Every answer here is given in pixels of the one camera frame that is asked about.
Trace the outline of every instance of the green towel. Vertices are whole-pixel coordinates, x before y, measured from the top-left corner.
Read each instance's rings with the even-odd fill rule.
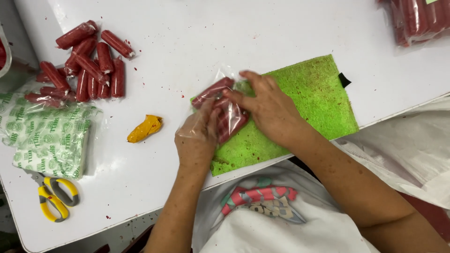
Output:
[[[333,140],[358,131],[347,93],[332,55],[317,57],[267,73],[290,96],[318,132]],[[213,176],[289,154],[267,139],[253,120],[216,151]]]

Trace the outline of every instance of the crumpled yellow plastic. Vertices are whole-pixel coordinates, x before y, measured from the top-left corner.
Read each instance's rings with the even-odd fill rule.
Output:
[[[162,125],[162,117],[155,115],[146,115],[144,122],[139,124],[131,133],[128,135],[127,140],[131,143],[136,143],[143,140],[150,134],[158,132]]]

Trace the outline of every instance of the table surface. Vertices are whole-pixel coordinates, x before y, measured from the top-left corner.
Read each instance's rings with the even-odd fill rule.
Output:
[[[125,64],[126,98],[97,102],[105,111],[104,128],[89,158],[91,175],[75,182],[81,202],[69,209],[69,219],[52,223],[43,216],[36,183],[11,165],[14,149],[0,146],[2,185],[29,252],[67,244],[160,208],[178,167],[174,132],[186,117],[189,98],[207,86],[223,63],[265,73],[333,54],[353,82],[346,90],[360,127],[450,91],[450,49],[425,48],[394,57],[392,28],[374,1],[15,3],[39,60],[63,64],[70,51],[56,49],[55,39],[89,19],[129,40],[137,53]],[[145,142],[127,143],[145,114],[163,117],[164,127]],[[204,187],[286,157],[209,176]]]

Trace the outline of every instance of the person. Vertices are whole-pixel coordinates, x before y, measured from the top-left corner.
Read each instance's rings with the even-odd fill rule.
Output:
[[[301,159],[320,182],[283,161],[200,191],[217,145],[212,101],[175,134],[180,167],[146,253],[450,252],[395,190],[331,144],[270,76],[243,71],[255,91],[224,96],[252,114],[257,128]]]

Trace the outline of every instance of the yellow scissors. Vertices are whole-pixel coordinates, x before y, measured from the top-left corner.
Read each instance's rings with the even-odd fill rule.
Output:
[[[39,174],[44,177],[42,186],[37,188],[37,191],[39,193],[40,208],[42,209],[42,212],[50,221],[64,221],[65,219],[67,219],[67,217],[69,217],[69,211],[67,210],[66,206],[74,207],[80,202],[77,188],[67,179],[44,176],[42,173]],[[63,191],[63,189],[59,187],[59,183],[65,185],[69,189],[70,194],[72,195],[72,199],[67,196],[66,192]],[[53,205],[53,207],[56,208],[56,210],[58,210],[59,214],[61,215],[60,218],[57,218],[52,214],[49,206],[47,205],[47,200],[50,202],[50,204]]]

